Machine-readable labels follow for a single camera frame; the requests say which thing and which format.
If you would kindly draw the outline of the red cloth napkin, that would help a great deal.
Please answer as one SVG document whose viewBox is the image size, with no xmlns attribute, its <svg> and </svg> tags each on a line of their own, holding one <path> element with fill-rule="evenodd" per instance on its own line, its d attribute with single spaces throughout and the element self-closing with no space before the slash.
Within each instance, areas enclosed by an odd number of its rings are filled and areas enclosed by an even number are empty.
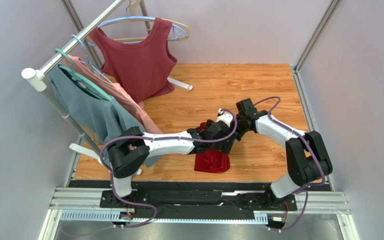
<svg viewBox="0 0 384 240">
<path fill-rule="evenodd" d="M 194 171 L 221 174 L 230 169 L 230 158 L 226 153 L 216 150 L 212 143 L 199 144 L 207 150 L 195 155 Z"/>
</svg>

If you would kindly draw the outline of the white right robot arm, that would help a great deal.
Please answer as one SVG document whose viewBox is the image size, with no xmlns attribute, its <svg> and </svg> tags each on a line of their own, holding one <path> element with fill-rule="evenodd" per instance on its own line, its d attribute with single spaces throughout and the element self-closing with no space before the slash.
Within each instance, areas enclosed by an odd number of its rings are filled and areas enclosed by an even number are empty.
<svg viewBox="0 0 384 240">
<path fill-rule="evenodd" d="M 236 107 L 238 140 L 253 131 L 272 139 L 286 151 L 287 173 L 270 184 L 270 198 L 284 199 L 307 186 L 324 184 L 333 165 L 319 132 L 293 128 L 274 117 L 270 110 L 257 110 L 249 98 L 237 102 Z"/>
</svg>

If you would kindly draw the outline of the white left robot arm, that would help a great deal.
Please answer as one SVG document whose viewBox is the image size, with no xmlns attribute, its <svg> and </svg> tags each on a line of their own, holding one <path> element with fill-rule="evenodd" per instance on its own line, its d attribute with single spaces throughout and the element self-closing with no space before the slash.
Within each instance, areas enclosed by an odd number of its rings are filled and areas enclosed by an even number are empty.
<svg viewBox="0 0 384 240">
<path fill-rule="evenodd" d="M 108 141 L 100 152 L 110 164 L 111 187 L 114 195 L 123 198 L 132 192 L 132 177 L 146 159 L 155 160 L 163 155 L 202 154 L 218 143 L 225 143 L 235 133 L 236 116 L 227 109 L 220 109 L 215 122 L 173 134 L 151 134 L 134 126 L 122 135 Z"/>
</svg>

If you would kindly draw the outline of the pink hanging shirt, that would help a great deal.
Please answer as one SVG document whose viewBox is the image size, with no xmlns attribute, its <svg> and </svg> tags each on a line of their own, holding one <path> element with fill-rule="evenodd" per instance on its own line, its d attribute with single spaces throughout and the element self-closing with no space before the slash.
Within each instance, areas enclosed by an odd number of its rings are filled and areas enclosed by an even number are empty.
<svg viewBox="0 0 384 240">
<path fill-rule="evenodd" d="M 78 56 L 68 55 L 73 62 L 73 69 L 79 74 L 85 76 L 95 85 L 100 87 L 107 94 L 123 106 L 133 117 L 135 117 L 151 134 L 162 134 L 163 132 L 157 127 L 151 117 L 144 110 L 143 102 L 136 103 L 132 97 L 124 90 L 119 83 L 109 82 L 101 77 L 96 70 L 91 71 Z"/>
</svg>

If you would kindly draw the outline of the maroon tank top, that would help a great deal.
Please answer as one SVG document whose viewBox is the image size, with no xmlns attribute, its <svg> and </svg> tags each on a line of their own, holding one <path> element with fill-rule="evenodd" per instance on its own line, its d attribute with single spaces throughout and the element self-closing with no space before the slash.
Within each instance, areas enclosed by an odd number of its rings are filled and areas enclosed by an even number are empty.
<svg viewBox="0 0 384 240">
<path fill-rule="evenodd" d="M 94 41 L 98 35 L 91 32 L 89 37 Z M 105 43 L 98 48 L 104 59 L 100 71 L 114 77 L 135 102 L 174 91 L 168 77 L 178 60 L 170 53 L 168 41 L 154 39 L 137 48 Z"/>
</svg>

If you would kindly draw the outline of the light blue clothes hanger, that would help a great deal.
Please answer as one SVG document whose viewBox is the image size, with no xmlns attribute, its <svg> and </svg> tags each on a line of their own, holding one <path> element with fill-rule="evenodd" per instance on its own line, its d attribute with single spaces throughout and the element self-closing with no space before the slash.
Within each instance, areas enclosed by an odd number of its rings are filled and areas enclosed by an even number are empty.
<svg viewBox="0 0 384 240">
<path fill-rule="evenodd" d="M 148 36 L 142 38 L 122 38 L 122 39 L 111 39 L 104 35 L 104 32 L 101 32 L 101 28 L 107 27 L 110 25 L 121 24 L 121 23 L 133 23 L 133 22 L 152 22 L 153 25 L 150 29 Z M 151 16 L 124 16 L 118 17 L 110 20 L 106 20 L 100 23 L 95 30 L 92 31 L 97 34 L 95 40 L 90 40 L 86 44 L 91 47 L 98 47 L 103 44 L 109 44 L 109 46 L 114 46 L 116 48 L 138 48 L 142 47 L 153 40 L 161 40 L 164 43 L 173 41 L 173 42 L 182 42 L 187 40 L 190 37 L 190 29 L 185 24 L 160 18 L 160 17 L 151 17 Z"/>
</svg>

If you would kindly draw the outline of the grey-blue hanging shirt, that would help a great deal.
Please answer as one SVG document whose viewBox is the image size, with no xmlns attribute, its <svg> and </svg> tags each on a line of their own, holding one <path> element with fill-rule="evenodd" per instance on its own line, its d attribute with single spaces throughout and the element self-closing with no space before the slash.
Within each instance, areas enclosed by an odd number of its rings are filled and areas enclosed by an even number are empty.
<svg viewBox="0 0 384 240">
<path fill-rule="evenodd" d="M 59 65 L 49 71 L 49 78 L 57 101 L 82 125 L 97 134 L 101 143 L 119 137 L 130 127 L 145 127 L 113 97 L 113 100 L 99 100 L 84 93 L 64 73 Z"/>
</svg>

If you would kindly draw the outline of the teal clothes hanger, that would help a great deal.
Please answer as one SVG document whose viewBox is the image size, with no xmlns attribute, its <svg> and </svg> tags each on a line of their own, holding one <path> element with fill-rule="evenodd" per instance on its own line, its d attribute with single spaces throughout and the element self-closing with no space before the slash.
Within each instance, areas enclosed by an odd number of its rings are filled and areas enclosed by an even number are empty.
<svg viewBox="0 0 384 240">
<path fill-rule="evenodd" d="M 84 93 L 87 95 L 98 99 L 98 100 L 105 100 L 105 101 L 111 101 L 113 100 L 113 97 L 109 94 L 107 94 L 104 90 L 102 90 L 100 87 L 95 85 L 92 81 L 90 81 L 85 76 L 81 75 L 77 71 L 74 70 L 74 62 L 73 60 L 68 57 L 66 53 L 64 53 L 61 49 L 56 48 L 54 50 L 56 53 L 61 54 L 66 60 L 68 60 L 69 65 L 62 65 L 60 64 L 58 67 L 67 74 L 68 78 L 77 86 L 79 87 Z"/>
</svg>

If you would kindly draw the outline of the wooden clothes hanger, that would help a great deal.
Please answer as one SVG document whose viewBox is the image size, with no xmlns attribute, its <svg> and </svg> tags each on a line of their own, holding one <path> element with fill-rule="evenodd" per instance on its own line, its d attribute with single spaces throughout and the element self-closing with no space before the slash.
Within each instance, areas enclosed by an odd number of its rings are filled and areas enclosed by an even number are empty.
<svg viewBox="0 0 384 240">
<path fill-rule="evenodd" d="M 130 0 L 126 7 L 127 18 L 130 20 L 122 20 L 121 22 L 145 22 L 147 37 L 130 37 L 118 38 L 115 41 L 123 44 L 139 44 L 141 42 L 150 41 L 151 38 L 171 41 L 183 42 L 190 35 L 190 28 L 184 23 L 170 19 L 150 17 L 143 0 Z"/>
</svg>

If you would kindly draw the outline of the white clothes rack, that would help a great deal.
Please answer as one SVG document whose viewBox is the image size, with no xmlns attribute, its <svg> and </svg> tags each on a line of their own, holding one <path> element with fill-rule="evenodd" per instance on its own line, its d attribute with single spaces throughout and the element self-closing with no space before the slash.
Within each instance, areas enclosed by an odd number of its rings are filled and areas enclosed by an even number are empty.
<svg viewBox="0 0 384 240">
<path fill-rule="evenodd" d="M 70 0 L 62 0 L 61 3 L 65 8 L 68 16 L 70 17 L 72 23 L 78 33 L 74 35 L 62 49 L 56 49 L 55 55 L 51 57 L 40 69 L 25 68 L 22 70 L 22 77 L 27 80 L 32 87 L 37 91 L 42 93 L 47 100 L 55 107 L 60 116 L 70 124 L 78 137 L 81 138 L 85 143 L 88 144 L 91 149 L 80 146 L 77 143 L 72 143 L 69 148 L 76 152 L 78 155 L 88 155 L 89 152 L 92 158 L 99 159 L 98 154 L 101 149 L 98 145 L 92 140 L 92 138 L 85 132 L 85 130 L 74 120 L 74 118 L 69 114 L 67 110 L 57 101 L 53 92 L 48 89 L 47 84 L 44 82 L 44 78 L 50 70 L 56 67 L 60 61 L 68 56 L 77 45 L 81 44 L 83 40 L 90 34 L 90 32 L 96 28 L 100 23 L 102 23 L 111 13 L 113 13 L 124 1 L 115 0 L 109 7 L 107 7 L 96 19 L 94 19 L 89 25 L 83 26 L 82 21 L 74 7 L 74 4 Z"/>
</svg>

